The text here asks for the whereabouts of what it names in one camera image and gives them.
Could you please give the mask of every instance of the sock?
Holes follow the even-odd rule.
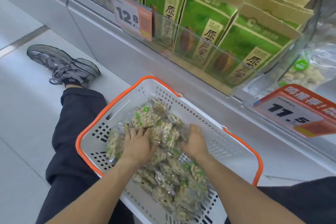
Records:
[[[62,82],[64,83],[65,86],[68,84],[82,86],[81,83],[77,79],[74,79],[74,78],[65,78],[62,80]]]

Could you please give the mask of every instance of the basket rim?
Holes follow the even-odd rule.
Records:
[[[82,159],[86,162],[86,164],[93,170],[95,171],[98,175],[103,176],[104,173],[98,168],[96,167],[93,162],[91,162],[91,160],[86,156],[86,154],[82,151],[81,149],[81,141],[84,138],[84,136],[90,131],[91,128],[93,128],[93,126],[95,126],[101,118],[103,118],[103,116],[120,100],[122,99],[124,96],[126,96],[130,91],[132,91],[133,89],[135,89],[141,82],[143,82],[144,80],[147,79],[153,79],[155,81],[157,81],[158,83],[162,84],[163,86],[165,86],[167,89],[169,89],[173,94],[175,94],[177,97],[182,97],[180,94],[176,93],[170,86],[168,86],[165,82],[161,81],[160,79],[152,76],[152,75],[146,75],[144,77],[142,77],[139,81],[137,81],[134,85],[132,85],[131,87],[129,87],[128,89],[124,90],[121,94],[119,94],[115,99],[113,99],[99,114],[98,116],[95,118],[95,120],[89,125],[87,126],[77,137],[76,139],[76,150],[78,152],[78,154],[82,157]],[[239,141],[241,144],[243,144],[246,148],[248,148],[257,158],[258,160],[258,170],[256,172],[256,175],[253,179],[252,185],[253,186],[257,186],[258,181],[261,177],[261,174],[263,172],[263,160],[260,157],[259,153],[257,151],[255,151],[251,146],[249,146],[245,141],[243,141],[240,137],[237,137],[236,135],[234,135],[233,133],[231,133],[229,130],[227,130],[226,128],[223,127],[223,131],[227,134],[229,134],[230,136],[232,136],[233,138],[235,138],[237,141]]]

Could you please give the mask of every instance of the hand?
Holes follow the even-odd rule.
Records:
[[[194,124],[190,124],[190,128],[188,144],[182,142],[182,149],[189,158],[197,162],[196,158],[204,154],[209,154],[208,147],[205,143],[201,128]]]
[[[152,147],[149,145],[149,135],[151,129],[148,128],[144,133],[141,128],[138,134],[135,128],[131,128],[130,134],[125,136],[124,153],[121,158],[129,159],[131,162],[140,168],[153,156],[158,144],[153,143]]]

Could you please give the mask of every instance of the person's right arm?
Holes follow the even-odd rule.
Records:
[[[208,153],[201,129],[191,124],[185,154],[196,161],[215,187],[232,224],[304,224],[289,210],[252,186]]]

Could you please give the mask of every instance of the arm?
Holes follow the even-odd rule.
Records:
[[[208,153],[201,129],[190,125],[186,155],[197,162],[216,188],[232,224],[304,224],[293,213],[252,186]]]
[[[117,164],[47,224],[106,224],[132,175],[152,157],[157,144],[149,147],[150,129],[144,135],[135,128],[126,135],[124,153]]]

